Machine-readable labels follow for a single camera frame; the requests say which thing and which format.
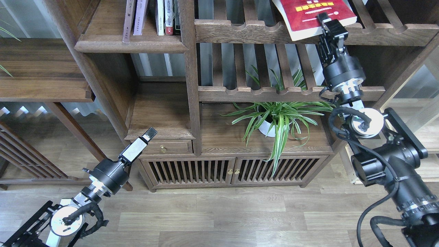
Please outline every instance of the red book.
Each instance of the red book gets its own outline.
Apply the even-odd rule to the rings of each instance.
[[[343,26],[356,22],[356,16],[343,0],[272,0],[288,27],[291,40],[302,40],[322,33],[317,15],[323,12]]]

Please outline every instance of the wooden cabinet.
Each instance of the wooden cabinet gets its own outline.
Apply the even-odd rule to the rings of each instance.
[[[148,22],[142,36],[122,43],[124,0],[44,0],[73,58],[102,104],[122,141],[142,135],[149,127],[158,130],[154,143],[173,143],[169,153],[154,149],[141,155],[142,174],[150,189],[185,186],[243,186],[306,184],[344,147],[328,130],[326,119],[310,129],[309,142],[289,140],[280,169],[269,175],[263,163],[262,177],[254,176],[261,157],[270,154],[272,141],[256,133],[249,146],[241,142],[245,123],[231,126],[231,102],[316,101],[321,88],[313,75],[306,44],[317,37],[291,42],[284,22],[272,8],[273,26],[258,19],[253,0],[242,0],[240,23],[227,20],[226,1],[215,0],[214,19],[198,19],[197,1],[179,1],[181,36],[157,36]],[[351,0],[358,22],[347,26],[346,44],[358,56],[367,80],[363,100],[382,107],[439,44],[436,1]],[[212,43],[212,85],[200,81],[199,43]],[[233,81],[225,82],[222,43],[233,44]],[[246,82],[244,43],[252,44],[260,87]],[[294,87],[286,44],[296,44],[306,89]],[[268,83],[269,68],[264,44],[274,44],[285,90]],[[185,78],[138,78],[128,53],[182,53]],[[325,93],[325,97],[334,97]]]

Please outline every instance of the book spine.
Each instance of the book spine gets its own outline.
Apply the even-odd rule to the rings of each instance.
[[[165,0],[165,34],[172,35],[174,33],[174,11],[173,11],[173,0]]]
[[[180,15],[178,14],[178,1],[174,0],[174,33],[180,34]]]
[[[146,19],[146,7],[148,0],[137,0],[136,17],[134,19],[133,35],[142,35],[142,29]]]
[[[155,9],[155,23],[157,26],[157,35],[165,35],[165,0],[157,0]]]
[[[133,25],[133,13],[135,0],[126,0],[125,22],[123,23],[122,42],[129,43],[131,35],[131,26]]]

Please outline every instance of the white disc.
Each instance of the white disc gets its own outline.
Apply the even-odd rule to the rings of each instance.
[[[62,221],[63,218],[68,217],[76,210],[78,210],[78,208],[72,205],[64,206],[58,209],[58,211],[56,211],[56,213],[52,216],[52,219],[50,220],[50,227],[52,228],[52,232],[58,236],[68,236],[78,231],[83,223],[82,215],[80,215],[77,220],[71,225],[65,225]]]

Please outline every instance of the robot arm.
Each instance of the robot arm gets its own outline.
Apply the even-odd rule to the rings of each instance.
[[[156,134],[157,131],[154,128],[149,128],[120,153],[117,161],[104,159],[92,171],[83,168],[83,171],[90,174],[92,181],[88,187],[84,187],[74,198],[67,200],[66,205],[52,206],[52,202],[48,201],[2,247],[47,247],[48,245],[52,247],[58,245],[59,238],[52,241],[51,237],[75,234],[68,245],[70,247],[79,238],[106,226],[108,221],[104,220],[98,203],[102,200],[102,196],[115,195],[128,181],[129,175],[125,172],[125,168],[131,166]],[[97,219],[96,224],[88,230],[86,230],[88,224],[84,223],[86,213],[96,216]],[[38,236],[49,225],[51,233],[44,244]]]
[[[323,33],[320,35],[318,53],[323,66],[325,90],[338,92],[332,101],[337,108],[329,117],[329,125],[336,135],[349,143],[354,155],[351,157],[356,175],[365,186],[383,185],[389,193],[369,206],[360,216],[357,224],[357,239],[360,237],[364,216],[377,205],[392,198],[401,219],[375,216],[371,227],[382,246],[391,246],[378,224],[404,226],[403,235],[412,247],[439,246],[439,203],[416,173],[421,159],[427,157],[427,150],[399,118],[395,111],[387,108],[381,113],[365,108],[361,101],[361,83],[366,79],[360,62],[348,54],[344,40],[346,29],[331,20],[326,13],[319,14]],[[337,128],[333,122],[337,116],[344,124]],[[384,126],[388,121],[395,131]],[[371,138],[383,132],[387,143],[369,149],[358,139]]]

